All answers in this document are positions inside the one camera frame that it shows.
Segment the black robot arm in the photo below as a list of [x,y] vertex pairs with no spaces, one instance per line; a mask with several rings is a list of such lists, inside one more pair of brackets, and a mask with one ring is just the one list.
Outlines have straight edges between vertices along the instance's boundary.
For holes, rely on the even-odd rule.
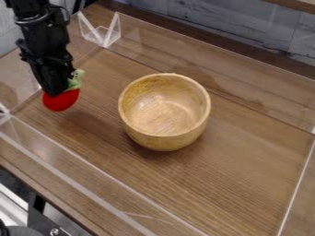
[[23,37],[18,39],[22,60],[30,64],[43,91],[55,97],[70,87],[72,55],[68,51],[71,14],[50,0],[4,0]]

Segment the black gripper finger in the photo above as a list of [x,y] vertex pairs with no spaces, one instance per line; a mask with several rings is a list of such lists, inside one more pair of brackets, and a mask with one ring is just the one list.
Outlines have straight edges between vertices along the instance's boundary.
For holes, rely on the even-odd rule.
[[68,74],[68,78],[66,82],[67,84],[64,86],[64,90],[68,91],[68,90],[75,89],[75,86],[76,86],[76,71],[75,70],[72,70],[71,73]]
[[51,96],[58,96],[67,88],[67,79],[51,67],[35,67],[34,74],[43,91]]

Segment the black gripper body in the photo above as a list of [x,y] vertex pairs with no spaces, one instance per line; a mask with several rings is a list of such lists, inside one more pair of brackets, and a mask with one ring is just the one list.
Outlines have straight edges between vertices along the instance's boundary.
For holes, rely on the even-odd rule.
[[16,41],[22,60],[34,71],[72,71],[68,21],[18,21],[23,37]]

